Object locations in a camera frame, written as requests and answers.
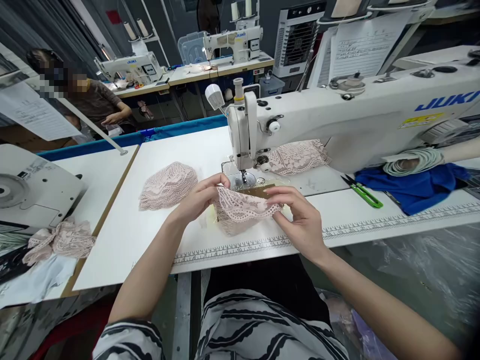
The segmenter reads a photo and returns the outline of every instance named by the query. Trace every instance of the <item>measuring ruler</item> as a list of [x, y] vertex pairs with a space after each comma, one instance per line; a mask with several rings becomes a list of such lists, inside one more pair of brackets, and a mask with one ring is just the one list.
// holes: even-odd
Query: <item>measuring ruler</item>
[[[435, 209], [422, 211], [417, 215], [396, 215], [388, 217], [380, 217], [373, 220], [351, 222], [337, 226], [324, 227], [323, 240], [338, 240], [358, 236], [362, 234], [385, 232], [385, 230], [412, 227], [415, 225], [445, 221], [447, 219], [461, 218], [468, 215], [480, 215], [480, 203], [469, 202], [460, 205], [445, 206]], [[226, 244], [222, 246], [202, 248], [194, 251], [179, 252], [175, 255], [172, 264], [172, 272], [176, 269], [198, 263], [206, 263], [218, 259], [245, 257], [245, 255], [266, 252], [271, 250], [278, 250], [284, 248], [293, 248], [289, 238], [286, 235], [272, 236], [267, 238], [260, 238], [251, 241], [243, 241], [233, 244]], [[249, 261], [248, 259], [239, 259], [238, 262]]]

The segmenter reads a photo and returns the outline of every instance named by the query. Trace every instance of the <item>industrial sewing machine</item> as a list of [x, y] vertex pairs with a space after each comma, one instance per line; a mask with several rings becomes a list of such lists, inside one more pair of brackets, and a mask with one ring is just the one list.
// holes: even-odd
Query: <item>industrial sewing machine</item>
[[211, 60], [215, 49], [231, 48], [233, 50], [232, 63], [240, 64], [260, 56], [260, 40], [263, 29], [257, 25], [241, 30], [226, 31], [215, 35], [205, 35], [203, 46], [206, 58]]
[[44, 158], [0, 145], [0, 233], [54, 228], [84, 188], [82, 180]]
[[143, 55], [121, 57], [109, 61], [94, 59], [95, 64], [108, 81], [114, 82], [115, 73], [130, 72], [139, 85], [156, 83], [162, 78], [163, 70], [152, 51]]
[[232, 22], [235, 31], [223, 31], [219, 34], [204, 35], [203, 47], [207, 60], [214, 57], [215, 49], [231, 48], [233, 50], [232, 64], [240, 64], [260, 56], [260, 40], [264, 35], [260, 27], [260, 0], [256, 3], [256, 15], [252, 15], [251, 0], [245, 1], [245, 17], [239, 17], [237, 3], [231, 4]]
[[[458, 119], [480, 114], [480, 66], [471, 59], [445, 65], [456, 71], [410, 69], [393, 73], [393, 79], [355, 74], [332, 79], [327, 87], [264, 99], [244, 93], [243, 80], [235, 79], [235, 99], [240, 100], [225, 115], [232, 159], [244, 183], [252, 177], [247, 170], [268, 172], [269, 152], [291, 142], [320, 139], [330, 167], [350, 174], [385, 163], [383, 157], [468, 132], [468, 123]], [[218, 109], [223, 98], [213, 87], [206, 97]], [[444, 147], [445, 162], [480, 156], [479, 140]]]

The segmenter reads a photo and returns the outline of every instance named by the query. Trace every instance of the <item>brown shirt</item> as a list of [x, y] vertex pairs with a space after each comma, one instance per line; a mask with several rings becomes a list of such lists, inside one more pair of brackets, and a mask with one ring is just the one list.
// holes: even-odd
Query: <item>brown shirt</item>
[[[86, 92], [81, 92], [77, 96], [69, 96], [67, 100], [80, 110], [87, 118], [89, 118], [99, 128], [104, 129], [101, 125], [108, 115], [118, 113], [120, 109], [117, 104], [122, 100], [115, 95], [108, 87], [97, 80], [89, 79], [90, 86]], [[65, 115], [74, 115], [63, 105], [59, 111]], [[136, 121], [132, 116], [123, 119], [118, 124], [132, 124], [136, 125]]]

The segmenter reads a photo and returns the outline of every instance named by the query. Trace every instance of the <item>pink lace pieces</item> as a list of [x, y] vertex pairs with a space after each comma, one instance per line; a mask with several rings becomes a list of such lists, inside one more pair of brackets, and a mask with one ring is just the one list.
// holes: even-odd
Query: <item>pink lace pieces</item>
[[25, 254], [22, 261], [31, 266], [40, 260], [48, 259], [52, 252], [69, 258], [86, 258], [96, 239], [90, 232], [88, 221], [77, 225], [70, 216], [60, 222], [52, 232], [43, 228], [32, 235], [28, 241], [31, 250]]
[[281, 208], [268, 205], [267, 200], [219, 186], [218, 200], [213, 202], [218, 225], [228, 235], [238, 235], [262, 219], [271, 217]]
[[291, 176], [327, 165], [330, 158], [320, 140], [291, 142], [268, 154], [272, 173]]
[[150, 176], [140, 194], [139, 210], [171, 208], [183, 200], [197, 185], [193, 168], [175, 161]]

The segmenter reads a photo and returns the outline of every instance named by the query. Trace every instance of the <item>black and white striped clothing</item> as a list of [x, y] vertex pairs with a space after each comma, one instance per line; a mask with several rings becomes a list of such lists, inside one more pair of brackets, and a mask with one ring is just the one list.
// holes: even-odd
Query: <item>black and white striped clothing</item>
[[[107, 325], [96, 360], [164, 359], [162, 338], [148, 321]], [[197, 359], [348, 360], [328, 324], [302, 320], [282, 305], [246, 289], [223, 292], [203, 308]]]

